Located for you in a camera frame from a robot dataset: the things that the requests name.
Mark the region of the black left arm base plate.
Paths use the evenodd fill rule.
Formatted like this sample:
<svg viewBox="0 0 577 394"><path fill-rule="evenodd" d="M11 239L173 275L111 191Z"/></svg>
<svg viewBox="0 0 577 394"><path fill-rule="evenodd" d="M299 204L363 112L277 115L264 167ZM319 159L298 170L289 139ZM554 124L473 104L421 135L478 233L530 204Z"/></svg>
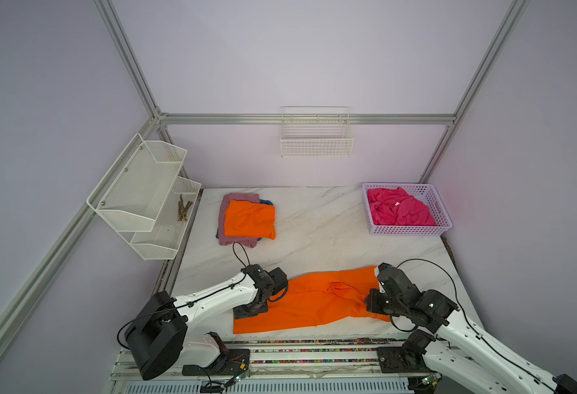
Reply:
<svg viewBox="0 0 577 394"><path fill-rule="evenodd" d="M184 365L183 376L226 376L234 377L249 370L251 351L249 349L229 349L221 353L218 358L207 367Z"/></svg>

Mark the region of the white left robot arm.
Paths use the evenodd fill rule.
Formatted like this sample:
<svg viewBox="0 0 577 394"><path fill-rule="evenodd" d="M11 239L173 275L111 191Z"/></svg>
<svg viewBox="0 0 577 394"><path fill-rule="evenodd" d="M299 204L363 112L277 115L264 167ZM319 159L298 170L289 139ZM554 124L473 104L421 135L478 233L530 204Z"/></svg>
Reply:
<svg viewBox="0 0 577 394"><path fill-rule="evenodd" d="M164 374L183 357L185 364L210 367L223 358L225 347L214 332L198 329L205 321L228 311L234 318L251 318L268 311L270 299L288 287L281 269L267 272L259 265L245 267L231 279L190 295L153 295L138 316L117 334L131 351L145 381Z"/></svg>

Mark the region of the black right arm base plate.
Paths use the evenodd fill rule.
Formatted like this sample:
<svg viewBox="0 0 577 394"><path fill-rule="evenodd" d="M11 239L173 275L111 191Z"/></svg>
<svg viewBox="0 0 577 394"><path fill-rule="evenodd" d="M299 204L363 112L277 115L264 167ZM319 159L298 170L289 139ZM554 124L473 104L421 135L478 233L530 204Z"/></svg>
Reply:
<svg viewBox="0 0 577 394"><path fill-rule="evenodd" d="M402 346L382 346L376 349L382 374L430 374L420 352Z"/></svg>

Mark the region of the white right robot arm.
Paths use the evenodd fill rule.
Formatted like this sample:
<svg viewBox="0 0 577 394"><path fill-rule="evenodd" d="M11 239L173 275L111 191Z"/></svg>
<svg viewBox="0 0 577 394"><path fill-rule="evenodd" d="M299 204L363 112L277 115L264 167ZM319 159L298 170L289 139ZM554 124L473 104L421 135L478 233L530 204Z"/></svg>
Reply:
<svg viewBox="0 0 577 394"><path fill-rule="evenodd" d="M367 310L415 325L400 347L377 351L384 373L438 373L475 393L577 393L577 381L525 360L467 317L436 290L380 282L365 298Z"/></svg>

